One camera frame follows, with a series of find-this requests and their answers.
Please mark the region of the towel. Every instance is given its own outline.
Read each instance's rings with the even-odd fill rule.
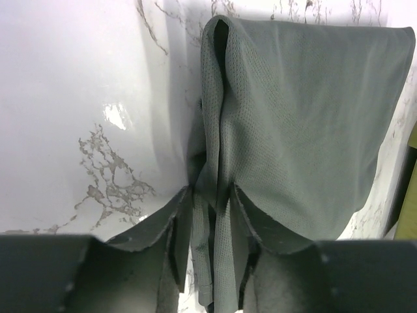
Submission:
[[[338,238],[371,190],[414,45],[411,28],[208,22],[188,159],[202,305],[238,309],[232,184],[300,236]]]

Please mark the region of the cloth fold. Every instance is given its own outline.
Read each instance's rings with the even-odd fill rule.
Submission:
[[[213,260],[207,214],[194,219],[192,240],[198,284],[214,286],[216,313],[237,310],[226,290],[235,281],[231,184],[291,231],[337,239],[371,190],[414,45],[411,28],[208,22],[188,165],[199,208],[217,212]],[[214,277],[200,275],[214,265]]]

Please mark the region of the gray-green fabric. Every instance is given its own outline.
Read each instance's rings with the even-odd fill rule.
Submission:
[[[233,182],[290,230],[338,238],[367,200],[414,45],[411,28],[209,21],[201,117],[189,151],[202,305],[237,309],[227,204]],[[217,212],[214,277],[208,215],[197,212],[208,206]]]

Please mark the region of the gray cloth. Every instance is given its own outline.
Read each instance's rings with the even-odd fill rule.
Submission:
[[[209,21],[189,150],[202,305],[214,286],[215,312],[237,310],[231,183],[299,235],[338,238],[367,200],[414,45],[411,28]],[[208,207],[217,214],[213,277]]]

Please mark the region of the white marble table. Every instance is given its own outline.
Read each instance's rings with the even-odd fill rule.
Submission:
[[[108,239],[187,183],[200,33],[217,14],[404,27],[389,0],[0,0],[0,232]],[[341,238],[379,238],[416,120],[413,62],[365,207]],[[180,312],[202,312],[193,292]]]

